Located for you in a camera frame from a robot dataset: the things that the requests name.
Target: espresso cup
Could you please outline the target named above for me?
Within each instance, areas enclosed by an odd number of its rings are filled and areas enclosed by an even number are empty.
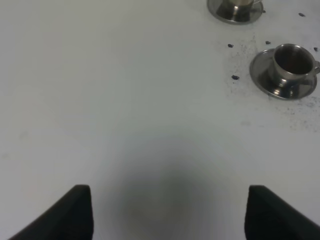
[[[320,62],[303,47],[287,43],[276,47],[268,70],[277,86],[292,87],[320,73]]]
[[[253,4],[259,3],[262,0],[222,0],[222,5],[227,11],[233,15],[242,15],[250,12]]]

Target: white table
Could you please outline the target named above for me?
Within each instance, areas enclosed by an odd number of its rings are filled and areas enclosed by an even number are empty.
[[[91,186],[94,239],[120,239],[121,183],[156,179],[177,155],[206,212],[185,239],[244,240],[256,184],[320,224],[320,88],[281,101],[249,77],[253,57],[283,43],[320,60],[320,3],[263,4],[234,26],[205,0],[1,1],[0,239],[76,184]]]

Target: black object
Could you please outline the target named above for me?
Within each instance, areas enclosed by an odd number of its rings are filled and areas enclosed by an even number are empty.
[[[92,240],[93,233],[90,187],[76,185],[10,240]]]
[[[265,186],[250,186],[244,231],[247,240],[320,240],[320,227]]]

